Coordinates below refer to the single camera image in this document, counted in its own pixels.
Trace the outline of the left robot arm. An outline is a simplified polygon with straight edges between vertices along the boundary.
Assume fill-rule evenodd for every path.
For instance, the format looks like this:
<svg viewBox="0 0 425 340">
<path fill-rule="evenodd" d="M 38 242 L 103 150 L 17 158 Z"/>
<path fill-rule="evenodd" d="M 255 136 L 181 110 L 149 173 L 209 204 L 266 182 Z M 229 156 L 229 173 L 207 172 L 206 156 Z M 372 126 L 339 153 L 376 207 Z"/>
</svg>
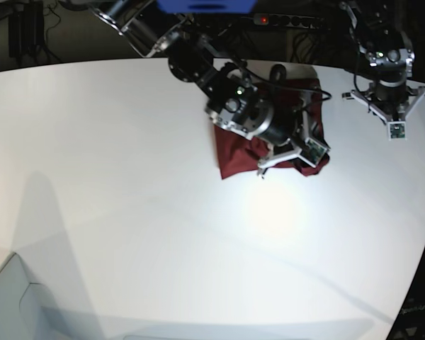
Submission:
<svg viewBox="0 0 425 340">
<path fill-rule="evenodd" d="M 357 62 L 364 57 L 373 71 L 368 89 L 357 84 L 342 98 L 355 100 L 377 116 L 394 138 L 404 136 L 407 118 L 425 98 L 425 86 L 412 88 L 414 46 L 404 28 L 405 1 L 341 1 L 339 8 L 350 20 L 349 34 L 356 46 Z"/>
</svg>

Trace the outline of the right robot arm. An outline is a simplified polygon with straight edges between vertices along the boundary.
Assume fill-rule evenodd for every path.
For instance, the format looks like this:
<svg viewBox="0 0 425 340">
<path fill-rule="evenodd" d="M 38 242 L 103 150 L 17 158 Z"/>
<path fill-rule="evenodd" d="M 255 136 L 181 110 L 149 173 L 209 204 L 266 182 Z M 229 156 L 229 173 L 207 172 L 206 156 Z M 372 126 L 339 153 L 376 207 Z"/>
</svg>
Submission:
<svg viewBox="0 0 425 340">
<path fill-rule="evenodd" d="M 141 57 L 162 53 L 178 80 L 206 95 L 223 179 L 246 171 L 264 176 L 272 168 L 311 176 L 329 162 L 322 103 L 331 96 L 316 79 L 289 79 L 282 64 L 263 78 L 192 15 L 167 13 L 155 1 L 112 1 L 90 9 Z"/>
</svg>

